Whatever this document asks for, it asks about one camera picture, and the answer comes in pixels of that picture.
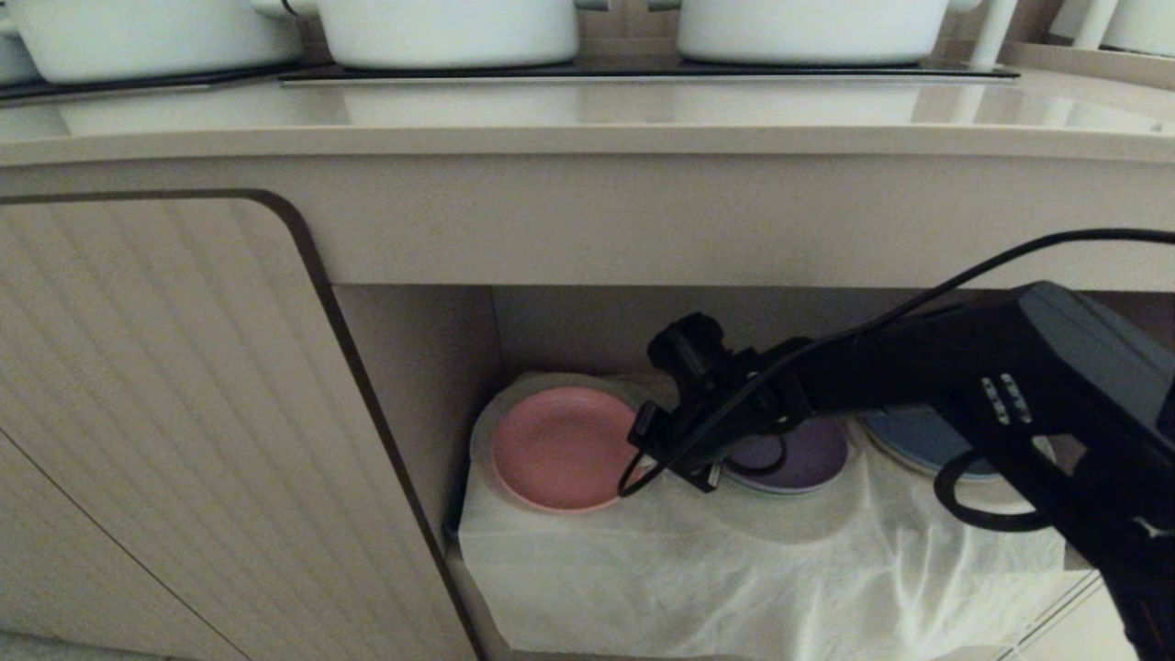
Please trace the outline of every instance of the white cloth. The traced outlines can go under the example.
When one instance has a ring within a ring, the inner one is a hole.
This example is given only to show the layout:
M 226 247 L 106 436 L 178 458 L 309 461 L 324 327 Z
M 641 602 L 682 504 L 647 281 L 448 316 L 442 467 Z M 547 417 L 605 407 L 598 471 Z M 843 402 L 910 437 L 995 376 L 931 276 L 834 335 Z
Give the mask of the white cloth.
M 461 548 L 515 649 L 780 661 L 919 661 L 998 645 L 1038 615 L 1061 575 L 1053 531 L 967 527 L 931 480 L 887 459 L 850 421 L 851 457 L 825 490 L 703 494 L 670 474 L 609 508 L 528 511 L 496 485 L 488 439 L 521 399 L 599 386 L 569 376 L 515 384 L 475 431 Z M 672 405 L 663 383 L 656 399 Z M 647 397 L 609 386 L 630 403 Z

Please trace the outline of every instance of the cabinet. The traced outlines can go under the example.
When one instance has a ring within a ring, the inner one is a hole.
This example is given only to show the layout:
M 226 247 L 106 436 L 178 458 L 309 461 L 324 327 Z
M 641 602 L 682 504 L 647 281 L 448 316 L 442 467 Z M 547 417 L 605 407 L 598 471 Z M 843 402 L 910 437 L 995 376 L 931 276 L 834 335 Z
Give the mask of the cabinet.
M 24 592 L 5 599 L 36 608 L 7 602 L 5 625 L 208 661 L 475 656 L 321 264 L 278 210 L 0 207 L 6 466 L 105 532 L 128 575 L 28 574 L 39 549 L 79 567 L 113 552 L 74 547 L 81 533 L 21 495 L 2 537 Z M 100 621 L 58 629 L 54 609 L 87 599 Z M 153 630 L 114 635 L 128 621 Z

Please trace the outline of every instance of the purple plate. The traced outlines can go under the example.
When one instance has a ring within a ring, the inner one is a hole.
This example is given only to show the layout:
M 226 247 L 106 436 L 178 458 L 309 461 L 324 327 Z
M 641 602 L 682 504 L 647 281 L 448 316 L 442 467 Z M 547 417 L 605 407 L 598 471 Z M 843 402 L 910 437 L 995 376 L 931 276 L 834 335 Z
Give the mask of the purple plate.
M 752 490 L 771 494 L 806 494 L 827 485 L 845 470 L 848 461 L 848 441 L 839 420 L 813 418 L 785 437 L 787 463 L 774 473 L 748 477 L 726 467 L 731 480 Z M 776 437 L 754 437 L 730 456 L 748 468 L 771 466 L 779 459 Z

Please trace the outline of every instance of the floor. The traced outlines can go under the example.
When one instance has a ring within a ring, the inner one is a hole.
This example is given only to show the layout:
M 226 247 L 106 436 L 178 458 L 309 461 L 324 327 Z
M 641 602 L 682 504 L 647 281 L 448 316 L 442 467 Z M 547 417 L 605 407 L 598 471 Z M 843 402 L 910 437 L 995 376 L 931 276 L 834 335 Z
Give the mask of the floor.
M 0 632 L 0 661 L 179 661 Z

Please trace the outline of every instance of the cabinet door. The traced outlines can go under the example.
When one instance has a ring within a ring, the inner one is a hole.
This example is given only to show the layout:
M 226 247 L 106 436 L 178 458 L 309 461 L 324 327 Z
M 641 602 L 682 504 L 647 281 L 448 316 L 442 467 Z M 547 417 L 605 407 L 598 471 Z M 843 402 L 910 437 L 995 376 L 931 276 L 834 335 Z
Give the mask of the cabinet door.
M 254 661 L 472 659 L 313 249 L 267 203 L 0 207 L 0 427 Z
M 0 630 L 243 661 L 0 431 Z

